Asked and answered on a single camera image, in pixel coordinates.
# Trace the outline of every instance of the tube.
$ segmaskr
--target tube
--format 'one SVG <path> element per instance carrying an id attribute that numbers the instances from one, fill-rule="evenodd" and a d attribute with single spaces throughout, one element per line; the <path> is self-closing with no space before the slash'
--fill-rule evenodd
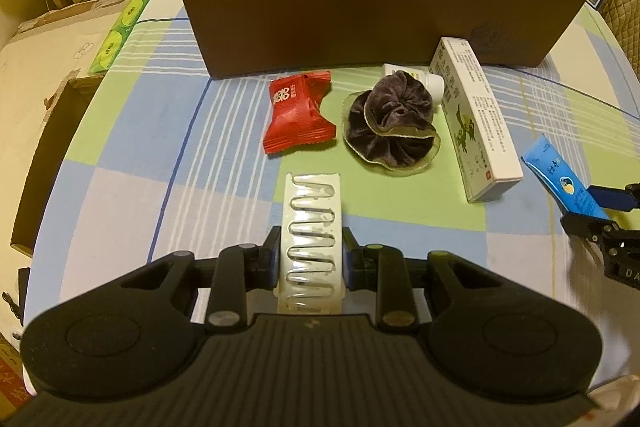
<path id="1" fill-rule="evenodd" d="M 546 136 L 540 136 L 521 158 L 565 211 L 609 219 Z"/>

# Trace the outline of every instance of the red candy wrapper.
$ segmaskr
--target red candy wrapper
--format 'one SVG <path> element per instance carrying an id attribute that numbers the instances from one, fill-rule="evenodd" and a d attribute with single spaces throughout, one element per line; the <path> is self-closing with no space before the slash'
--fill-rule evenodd
<path id="1" fill-rule="evenodd" d="M 267 154 L 335 138 L 335 125 L 320 114 L 320 102 L 330 86 L 329 71 L 296 74 L 270 84 L 273 116 L 262 141 Z"/>

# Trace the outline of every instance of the tablecloth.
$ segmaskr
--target tablecloth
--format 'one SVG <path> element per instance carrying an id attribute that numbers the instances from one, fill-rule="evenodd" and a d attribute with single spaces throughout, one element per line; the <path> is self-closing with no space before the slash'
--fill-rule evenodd
<path id="1" fill-rule="evenodd" d="M 483 67 L 518 153 L 544 133 L 585 185 L 640 181 L 640 84 L 600 15 L 584 7 L 537 68 Z M 321 112 L 381 68 L 332 70 Z M 268 83 L 209 77 L 181 0 L 152 0 L 95 95 L 60 169 L 35 248 L 26 322 L 173 250 L 215 256 L 261 243 L 282 215 L 287 172 L 340 172 L 345 225 L 405 256 L 449 250 L 586 313 L 605 348 L 596 381 L 640 371 L 640 292 L 604 279 L 567 238 L 558 206 L 524 168 L 498 201 L 466 202 L 444 115 L 431 168 L 385 176 L 329 145 L 266 156 Z M 640 228 L 640 211 L 620 216 Z"/>

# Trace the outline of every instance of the green tissue box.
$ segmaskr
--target green tissue box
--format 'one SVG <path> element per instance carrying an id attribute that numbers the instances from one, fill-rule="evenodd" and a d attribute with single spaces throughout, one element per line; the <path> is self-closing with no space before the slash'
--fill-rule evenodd
<path id="1" fill-rule="evenodd" d="M 89 68 L 90 74 L 105 74 L 129 38 L 149 0 L 131 0 L 109 31 Z"/>

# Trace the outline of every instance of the velvet scrunchie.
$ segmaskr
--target velvet scrunchie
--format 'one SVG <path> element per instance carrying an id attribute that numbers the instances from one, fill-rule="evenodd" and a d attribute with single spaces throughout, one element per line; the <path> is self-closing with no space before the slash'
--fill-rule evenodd
<path id="1" fill-rule="evenodd" d="M 440 149 L 432 121 L 431 95 L 405 71 L 349 95 L 343 106 L 347 144 L 367 162 L 408 174 L 425 168 Z"/>

